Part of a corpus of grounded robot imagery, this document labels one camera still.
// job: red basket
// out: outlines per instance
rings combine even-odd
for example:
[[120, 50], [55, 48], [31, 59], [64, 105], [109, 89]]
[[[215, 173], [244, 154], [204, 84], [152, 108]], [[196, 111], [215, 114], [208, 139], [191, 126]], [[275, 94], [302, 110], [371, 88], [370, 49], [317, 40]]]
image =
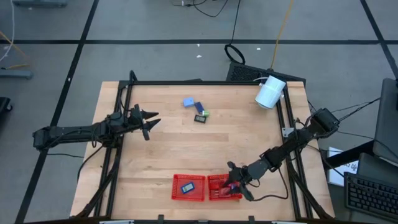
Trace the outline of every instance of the red basket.
[[[201, 175], [185, 175], [185, 174], [174, 174], [173, 178], [173, 200], [189, 200], [202, 202], [205, 200], [205, 176]], [[185, 194], [182, 193], [181, 187], [192, 182], [195, 186], [194, 190], [191, 190]]]
[[242, 194], [224, 194], [230, 190], [230, 186], [222, 188], [221, 186], [228, 179], [228, 174], [209, 175], [207, 176], [209, 184], [209, 199], [215, 200], [239, 200]]

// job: cable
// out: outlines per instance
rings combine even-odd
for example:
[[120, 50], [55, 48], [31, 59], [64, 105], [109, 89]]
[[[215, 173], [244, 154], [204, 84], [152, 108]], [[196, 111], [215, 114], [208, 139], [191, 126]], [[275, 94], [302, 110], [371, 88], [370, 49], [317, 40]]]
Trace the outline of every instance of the cable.
[[260, 77], [260, 78], [256, 78], [255, 80], [253, 80], [253, 81], [257, 81], [257, 80], [263, 80], [263, 79], [268, 79], [268, 77]]
[[352, 136], [357, 136], [357, 137], [372, 139], [373, 141], [376, 141], [376, 142], [378, 142], [380, 145], [382, 145], [383, 147], [385, 147], [391, 154], [393, 154], [393, 155], [396, 157], [396, 159], [398, 159], [398, 155], [397, 155], [396, 153], [394, 153], [393, 150], [391, 150], [391, 149], [390, 149], [388, 146], [386, 146], [383, 142], [380, 142], [380, 141], [377, 140], [377, 139], [374, 139], [374, 138], [371, 138], [371, 137], [367, 137], [367, 136], [363, 136], [363, 135], [360, 135], [360, 134], [347, 133], [347, 132], [343, 132], [343, 131], [339, 131], [339, 130], [337, 130], [337, 132], [340, 133], [340, 134], [349, 134], [349, 135], [352, 135]]
[[70, 156], [74, 158], [84, 158], [83, 156], [74, 156], [66, 153], [47, 153], [48, 156]]
[[365, 107], [371, 105], [372, 103], [376, 102], [377, 100], [380, 100], [380, 98], [377, 98], [377, 99], [375, 99], [375, 100], [372, 100], [372, 101], [370, 101], [369, 103], [366, 103], [365, 105], [363, 105], [363, 106], [357, 108], [357, 109], [354, 110], [353, 112], [351, 112], [351, 113], [347, 114], [346, 116], [340, 118], [339, 121], [345, 120], [346, 118], [350, 117], [351, 115], [355, 114], [356, 112], [360, 111], [361, 109], [363, 109], [363, 108], [365, 108]]
[[364, 102], [364, 103], [360, 103], [360, 104], [353, 105], [353, 106], [349, 106], [349, 107], [346, 107], [346, 108], [343, 108], [343, 109], [334, 110], [334, 111], [332, 111], [331, 113], [334, 113], [334, 112], [337, 112], [337, 111], [348, 110], [348, 109], [354, 108], [354, 107], [356, 107], [356, 106], [361, 106], [361, 105], [363, 105], [363, 104], [370, 103], [370, 102], [371, 102], [371, 101], [369, 101], [369, 102]]
[[310, 111], [312, 111], [312, 109], [314, 109], [315, 111], [317, 111], [317, 109], [315, 109], [315, 107], [312, 105], [312, 103], [311, 103], [309, 100], [307, 100], [307, 102], [308, 102], [308, 104], [311, 106]]
[[29, 67], [29, 66], [30, 66], [29, 64], [12, 65], [12, 66], [10, 66], [10, 67], [7, 67], [6, 70], [13, 69], [13, 68]]
[[258, 185], [254, 185], [254, 184], [252, 184], [252, 183], [248, 183], [248, 184], [249, 184], [250, 186], [252, 186], [252, 187], [258, 188], [258, 187], [260, 187], [261, 183], [260, 183], [260, 180], [257, 180], [257, 182], [259, 183]]
[[284, 199], [284, 200], [288, 199], [289, 191], [287, 190], [286, 181], [284, 179], [284, 176], [282, 175], [282, 172], [280, 171], [280, 168], [278, 169], [278, 171], [279, 171], [280, 177], [282, 178], [282, 181], [284, 182], [284, 186], [285, 186], [285, 190], [286, 190], [286, 197], [270, 194], [270, 195], [262, 196], [261, 198], [254, 199], [253, 202], [261, 201], [262, 199], [265, 199], [267, 197], [275, 197], [275, 198], [280, 198], [280, 199]]
[[189, 6], [193, 6], [193, 7], [195, 7], [195, 9], [197, 9], [197, 11], [201, 12], [202, 14], [204, 14], [204, 15], [206, 15], [206, 16], [208, 16], [208, 17], [216, 18], [216, 17], [223, 11], [223, 9], [224, 9], [224, 7], [225, 7], [225, 5], [226, 5], [226, 3], [227, 3], [228, 1], [229, 1], [229, 0], [226, 0], [226, 1], [225, 1], [223, 7], [220, 9], [220, 11], [219, 11], [215, 16], [209, 15], [209, 14], [203, 12], [202, 10], [200, 10], [199, 8], [197, 8], [198, 5], [207, 2], [207, 0], [204, 0], [203, 2], [201, 2], [201, 3], [199, 3], [199, 4], [195, 4], [195, 0], [193, 0], [193, 4], [187, 4], [187, 6], [188, 6], [188, 7], [189, 7]]
[[0, 31], [0, 35], [3, 36], [3, 38], [4, 38], [6, 41], [8, 41], [10, 44], [12, 44], [12, 46], [13, 46], [19, 53], [21, 53], [21, 55], [23, 55], [25, 58], [29, 58], [17, 45], [13, 44], [13, 43], [11, 42], [11, 40], [8, 39], [8, 37], [7, 37], [3, 32]]
[[272, 62], [271, 62], [271, 69], [274, 66], [274, 61], [275, 61], [275, 58], [276, 58], [276, 52], [278, 51], [278, 43], [279, 43], [280, 36], [282, 35], [282, 31], [283, 31], [283, 29], [284, 29], [284, 27], [286, 25], [287, 18], [289, 17], [290, 11], [292, 10], [292, 6], [293, 6], [293, 0], [290, 0], [289, 8], [288, 8], [288, 10], [286, 12], [286, 15], [285, 15], [284, 21], [282, 23], [282, 26], [280, 27], [278, 37], [276, 38], [276, 43], [275, 43], [275, 48], [274, 48], [274, 55], [272, 56]]
[[[244, 64], [246, 63], [246, 59], [244, 58], [242, 52], [241, 52], [237, 47], [235, 47], [235, 46], [232, 45], [232, 42], [234, 41], [235, 28], [236, 28], [236, 21], [238, 20], [238, 14], [239, 14], [239, 8], [240, 8], [240, 6], [241, 6], [241, 0], [239, 0], [238, 6], [237, 6], [237, 8], [236, 8], [234, 29], [233, 29], [233, 31], [232, 31], [231, 41], [229, 42], [229, 44], [226, 44], [226, 45], [224, 46], [224, 51], [225, 51], [226, 56], [227, 56], [232, 62], [234, 62], [234, 63], [240, 63], [240, 64], [244, 65]], [[239, 61], [235, 60], [235, 58], [233, 58], [233, 57], [231, 56], [231, 54], [229, 54], [228, 48], [231, 48], [232, 50], [234, 50], [235, 53], [237, 53], [237, 55], [241, 58], [242, 62], [239, 62]]]
[[15, 36], [14, 4], [12, 3], [12, 0], [10, 0], [10, 3], [11, 3], [11, 11], [12, 11], [12, 37], [11, 37], [11, 44], [8, 47], [6, 53], [0, 58], [0, 62], [7, 56], [8, 52], [11, 50], [12, 45], [14, 44], [14, 36]]
[[83, 166], [86, 164], [86, 162], [88, 160], [90, 160], [95, 154], [97, 154], [97, 152], [99, 152], [104, 146], [99, 147], [94, 153], [92, 153], [89, 157], [87, 157], [87, 159], [81, 164], [79, 171], [77, 172], [77, 181], [79, 181], [79, 177], [80, 177], [80, 171], [83, 168]]

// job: green object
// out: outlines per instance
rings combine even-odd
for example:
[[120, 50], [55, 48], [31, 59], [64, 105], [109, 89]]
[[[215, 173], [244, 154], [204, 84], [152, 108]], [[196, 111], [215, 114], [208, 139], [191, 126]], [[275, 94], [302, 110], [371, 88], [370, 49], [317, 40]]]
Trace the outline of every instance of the green object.
[[205, 117], [208, 117], [210, 115], [210, 113], [209, 113], [209, 111], [204, 110], [204, 111], [201, 112], [201, 115], [205, 116]]

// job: blue block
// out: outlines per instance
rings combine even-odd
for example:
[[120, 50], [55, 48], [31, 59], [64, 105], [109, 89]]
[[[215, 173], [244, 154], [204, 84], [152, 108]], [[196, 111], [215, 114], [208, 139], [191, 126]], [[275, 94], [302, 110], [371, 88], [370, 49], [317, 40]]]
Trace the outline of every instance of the blue block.
[[191, 106], [193, 106], [195, 103], [193, 102], [193, 97], [188, 97], [188, 98], [185, 98], [183, 101], [182, 101], [183, 103], [184, 103], [184, 107], [191, 107]]
[[195, 103], [195, 107], [197, 108], [198, 113], [201, 114], [202, 111], [204, 111], [205, 109], [203, 108], [203, 106], [201, 105], [200, 102]]

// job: white cable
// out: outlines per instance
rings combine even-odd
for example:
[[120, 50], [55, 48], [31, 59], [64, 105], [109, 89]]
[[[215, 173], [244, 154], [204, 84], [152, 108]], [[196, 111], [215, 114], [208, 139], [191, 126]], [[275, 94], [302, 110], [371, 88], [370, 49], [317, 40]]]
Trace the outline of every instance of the white cable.
[[260, 80], [260, 79], [267, 79], [268, 77], [260, 77], [260, 78], [256, 78], [255, 80], [253, 80], [253, 81], [257, 81], [257, 80]]
[[7, 49], [7, 52], [0, 58], [0, 62], [7, 56], [8, 52], [10, 52], [12, 45], [14, 44], [14, 34], [15, 34], [15, 18], [14, 18], [14, 4], [12, 3], [12, 0], [10, 0], [11, 3], [11, 10], [12, 10], [12, 37], [11, 37], [11, 44]]

